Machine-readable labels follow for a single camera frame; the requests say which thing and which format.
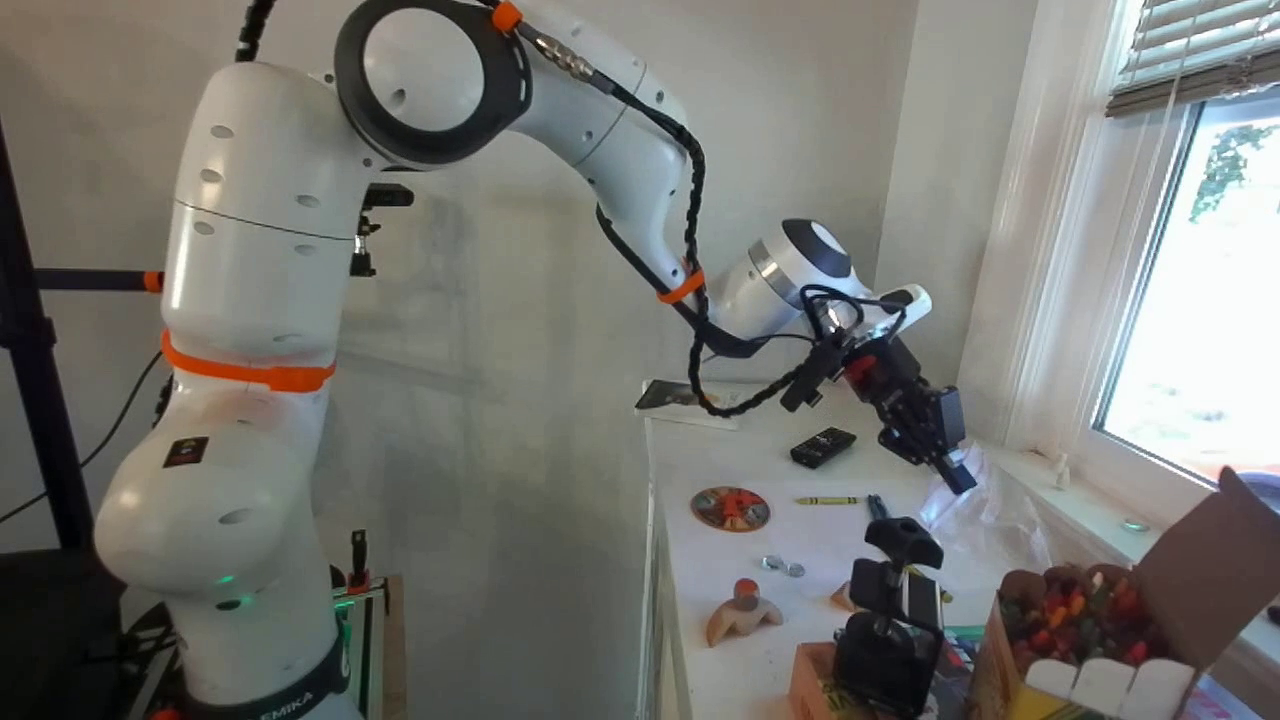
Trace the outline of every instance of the table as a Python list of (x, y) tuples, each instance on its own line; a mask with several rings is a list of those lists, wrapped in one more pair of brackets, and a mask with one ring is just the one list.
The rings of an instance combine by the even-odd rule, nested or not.
[[(854, 449), (806, 472), (788, 449), (819, 427), (854, 433)], [(832, 593), (864, 551), (864, 502), (794, 502), (794, 494), (883, 494), (886, 512), (917, 512), (939, 479), (876, 443), (876, 415), (854, 398), (826, 398), (788, 415), (779, 408), (743, 418), (697, 411), (647, 415), (647, 472), (655, 493), (655, 654), (658, 715), (779, 720), (794, 644), (832, 640), (848, 613)], [(698, 487), (743, 482), (772, 502), (758, 530), (715, 530), (686, 512)], [(805, 574), (767, 573), (779, 557)], [(705, 621), (726, 598), (730, 581), (753, 574), (779, 604), (782, 622), (705, 644)]]

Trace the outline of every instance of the box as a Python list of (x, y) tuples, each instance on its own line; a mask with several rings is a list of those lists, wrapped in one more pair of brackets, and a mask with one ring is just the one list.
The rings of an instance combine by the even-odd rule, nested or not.
[(1280, 593), (1280, 515), (1224, 469), (1218, 487), (1172, 524), (1128, 574), (1141, 582), (1159, 640), (1166, 640), (1164, 658), (1141, 666), (1114, 658), (1027, 664), (1006, 644), (998, 598), (1037, 593), (1045, 574), (1006, 573), (989, 616), (972, 715), (1176, 715), (1197, 675)]

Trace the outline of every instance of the wall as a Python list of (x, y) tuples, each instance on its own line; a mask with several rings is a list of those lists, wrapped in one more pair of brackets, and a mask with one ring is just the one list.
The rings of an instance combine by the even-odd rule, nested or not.
[(960, 372), (1032, 21), (1027, 0), (917, 9), (876, 279), (933, 293), (933, 319), (907, 342), (937, 383)]
[[(318, 71), (348, 0), (280, 5), (264, 54)], [(832, 220), (872, 266), (911, 9), (878, 0), (572, 0), (683, 97), (712, 157), (707, 266), (777, 215)], [(160, 263), (167, 185), (239, 0), (3, 0), (0, 118), (40, 263)], [(348, 293), (317, 465), (331, 557), (370, 530), (407, 593), (411, 715), (627, 715), (635, 690), (643, 439), (672, 325), (593, 229), (593, 194), (505, 137), (414, 177), (376, 279)], [(78, 443), (155, 346), (138, 294), (47, 294)], [(146, 427), (155, 381), (108, 469)], [(0, 383), (0, 509), (33, 493)], [(44, 512), (0, 548), (47, 543)]]

